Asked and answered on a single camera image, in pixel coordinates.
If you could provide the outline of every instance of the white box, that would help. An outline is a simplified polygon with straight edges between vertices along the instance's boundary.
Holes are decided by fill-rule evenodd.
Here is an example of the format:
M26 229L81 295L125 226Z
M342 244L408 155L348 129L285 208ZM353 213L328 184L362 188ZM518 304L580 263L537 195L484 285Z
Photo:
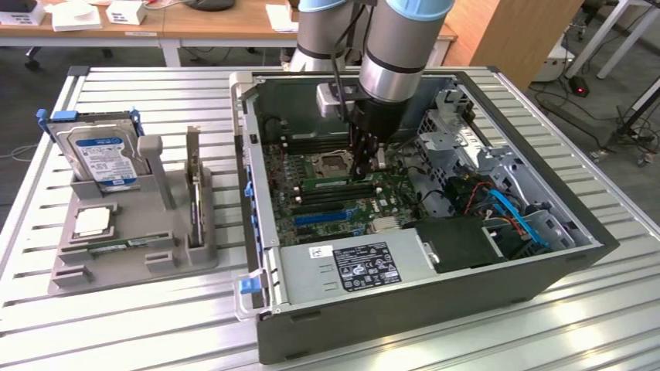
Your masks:
M101 15L96 6L85 2L62 2L52 7L53 31L80 31L101 28Z
M0 12L0 24L10 26L38 26L42 21L45 10L42 4L37 2L34 9L29 13Z
M138 25L146 15L146 9L142 2L114 0L106 7L105 14L110 23Z

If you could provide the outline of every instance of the motherboard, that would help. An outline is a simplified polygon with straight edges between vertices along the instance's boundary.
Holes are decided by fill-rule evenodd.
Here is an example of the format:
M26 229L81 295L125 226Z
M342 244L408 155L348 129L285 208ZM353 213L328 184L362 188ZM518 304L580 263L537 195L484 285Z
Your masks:
M397 230L425 215L402 162L352 181L341 145L266 145L264 159L282 247Z

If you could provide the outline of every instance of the blue hard drive label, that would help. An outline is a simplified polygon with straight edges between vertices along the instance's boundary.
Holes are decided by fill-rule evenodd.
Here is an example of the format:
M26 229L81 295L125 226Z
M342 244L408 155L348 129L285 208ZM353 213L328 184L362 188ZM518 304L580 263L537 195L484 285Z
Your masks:
M134 183L137 174L130 159L121 153L125 148L121 138L81 139L74 145L93 180L105 186Z

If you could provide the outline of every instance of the wooden desk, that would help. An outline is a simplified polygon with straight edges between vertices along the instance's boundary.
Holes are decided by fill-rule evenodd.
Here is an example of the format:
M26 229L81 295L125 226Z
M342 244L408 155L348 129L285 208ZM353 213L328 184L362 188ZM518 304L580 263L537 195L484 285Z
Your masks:
M222 12L200 12L180 4L165 11L161 40L168 66L176 65L180 47L250 46L294 47L294 33L277 33L270 28L266 4L284 4L284 0L236 0L232 9ZM444 26L430 54L428 66L442 64L449 43L456 33Z
M181 39L282 39L296 40L294 33L277 33L270 28L266 4L281 0L236 0L232 9L200 12L178 4L165 11L162 33Z
M45 0L42 2L53 4L61 1ZM105 9L105 6L98 6L101 29L54 32L52 31L52 16L49 14L45 15L38 26L0 25L0 46L160 47L164 11L149 12L142 24L132 26L109 23Z
M64 0L42 0L58 3ZM178 4L162 10L149 10L140 26L109 23L105 6L98 6L102 28L84 31L52 31L48 14L40 26L0 25L0 46L153 46L160 47L168 67L180 66L180 47L294 47L294 33L277 33L270 28L266 4L284 4L284 0L236 0L232 9L201 12ZM444 26L429 66L442 63L456 33Z
M64 0L42 0L44 4L57 4ZM42 18L41 25L38 26L5 26L0 25L0 37L158 37L162 33L162 21L165 19L164 11L149 11L142 24L133 25L117 25L110 23L106 19L105 9L106 6L98 6L98 13L101 15L102 28L86 29L84 31L52 31L52 16L46 14ZM152 36L132 36L132 32L149 32Z

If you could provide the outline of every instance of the hard drive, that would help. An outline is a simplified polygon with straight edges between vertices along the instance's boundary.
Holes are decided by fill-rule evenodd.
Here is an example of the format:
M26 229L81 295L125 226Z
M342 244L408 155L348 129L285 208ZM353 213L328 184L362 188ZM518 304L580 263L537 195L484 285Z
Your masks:
M80 182L93 180L102 192L138 187L149 167L137 153L137 114L77 114L74 121L53 119L48 132Z

